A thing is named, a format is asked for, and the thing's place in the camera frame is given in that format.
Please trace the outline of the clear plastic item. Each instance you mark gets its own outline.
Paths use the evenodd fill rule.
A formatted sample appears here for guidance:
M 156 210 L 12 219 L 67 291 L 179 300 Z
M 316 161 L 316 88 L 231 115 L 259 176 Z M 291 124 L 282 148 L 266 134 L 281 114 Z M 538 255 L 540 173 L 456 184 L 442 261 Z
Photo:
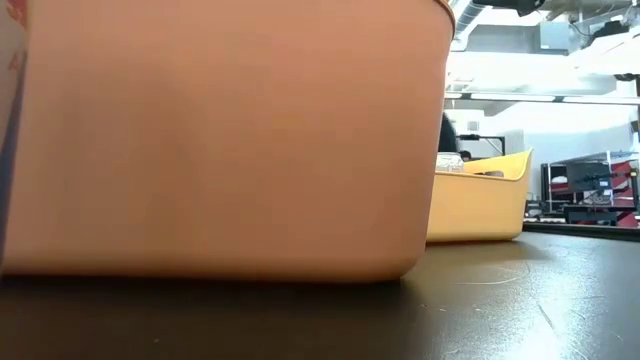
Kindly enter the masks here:
M 464 161 L 457 152 L 439 152 L 436 158 L 436 170 L 438 172 L 462 173 Z

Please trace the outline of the long ceiling light bar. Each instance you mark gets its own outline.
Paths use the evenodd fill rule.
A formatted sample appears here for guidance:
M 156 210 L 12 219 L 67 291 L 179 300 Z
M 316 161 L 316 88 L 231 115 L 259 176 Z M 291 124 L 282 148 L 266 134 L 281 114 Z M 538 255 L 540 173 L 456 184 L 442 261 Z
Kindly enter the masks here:
M 447 100 L 566 103 L 586 105 L 640 106 L 640 97 L 613 97 L 601 95 L 546 95 L 523 93 L 446 92 Z

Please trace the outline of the metal shelf with red bins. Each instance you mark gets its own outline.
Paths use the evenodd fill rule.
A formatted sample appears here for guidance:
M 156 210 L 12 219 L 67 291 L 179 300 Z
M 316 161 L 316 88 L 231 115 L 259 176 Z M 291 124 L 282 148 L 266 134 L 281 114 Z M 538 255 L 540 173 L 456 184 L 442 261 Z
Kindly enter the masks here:
M 611 187 L 605 190 L 571 192 L 568 189 L 566 165 L 579 162 L 607 164 L 611 171 Z M 563 218 L 564 222 L 563 207 L 566 205 L 634 207 L 637 219 L 640 216 L 640 153 L 604 151 L 544 163 L 541 165 L 541 200 L 545 205 L 546 215 Z

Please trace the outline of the orange plastic bin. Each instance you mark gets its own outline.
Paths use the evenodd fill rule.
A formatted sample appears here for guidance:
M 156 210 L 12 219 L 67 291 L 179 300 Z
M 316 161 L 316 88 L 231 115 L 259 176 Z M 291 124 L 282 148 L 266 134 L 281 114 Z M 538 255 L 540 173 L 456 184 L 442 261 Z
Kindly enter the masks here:
M 446 0 L 26 0 L 10 274 L 379 281 L 421 257 Z

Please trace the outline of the black computer monitor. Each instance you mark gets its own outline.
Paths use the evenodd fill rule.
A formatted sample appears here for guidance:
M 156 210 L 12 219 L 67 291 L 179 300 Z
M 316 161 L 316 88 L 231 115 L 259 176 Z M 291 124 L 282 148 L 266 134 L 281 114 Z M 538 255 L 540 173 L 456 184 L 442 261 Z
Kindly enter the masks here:
M 579 162 L 566 165 L 568 189 L 571 192 L 605 190 L 611 187 L 611 171 L 604 163 Z

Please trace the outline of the black gantry frame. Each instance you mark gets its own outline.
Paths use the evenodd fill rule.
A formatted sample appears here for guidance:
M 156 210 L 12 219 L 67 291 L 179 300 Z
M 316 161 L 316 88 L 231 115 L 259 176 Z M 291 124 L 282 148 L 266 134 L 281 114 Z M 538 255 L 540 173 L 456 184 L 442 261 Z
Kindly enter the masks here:
M 460 141 L 486 141 L 491 147 L 493 147 L 501 156 L 507 154 L 506 152 L 506 138 L 504 136 L 484 136 L 478 134 L 461 134 L 456 138 Z M 493 140 L 499 141 L 500 146 L 493 143 Z

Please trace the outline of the silver ceiling air duct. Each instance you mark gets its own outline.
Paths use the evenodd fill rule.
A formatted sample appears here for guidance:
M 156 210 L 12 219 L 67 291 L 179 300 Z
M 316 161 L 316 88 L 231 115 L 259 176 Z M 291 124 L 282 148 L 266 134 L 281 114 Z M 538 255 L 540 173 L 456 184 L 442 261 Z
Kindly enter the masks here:
M 478 17 L 487 9 L 487 6 L 476 4 L 473 0 L 451 0 L 449 4 L 456 20 L 451 51 L 462 52 L 467 48 L 471 32 L 478 25 Z

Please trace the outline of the black desk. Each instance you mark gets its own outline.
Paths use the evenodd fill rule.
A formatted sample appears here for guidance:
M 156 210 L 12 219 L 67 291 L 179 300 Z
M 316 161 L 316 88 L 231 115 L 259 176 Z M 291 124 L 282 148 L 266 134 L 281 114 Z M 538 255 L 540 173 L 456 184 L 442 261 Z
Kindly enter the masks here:
M 566 224 L 601 225 L 623 228 L 638 228 L 634 207 L 566 205 L 563 207 Z

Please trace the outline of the yellow plastic bin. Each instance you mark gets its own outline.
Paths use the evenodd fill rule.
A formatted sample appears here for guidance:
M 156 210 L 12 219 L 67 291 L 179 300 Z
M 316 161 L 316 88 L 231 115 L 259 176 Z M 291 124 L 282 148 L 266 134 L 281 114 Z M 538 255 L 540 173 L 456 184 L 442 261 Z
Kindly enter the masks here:
M 434 177 L 427 243 L 510 241 L 520 235 L 531 149 L 474 160 Z

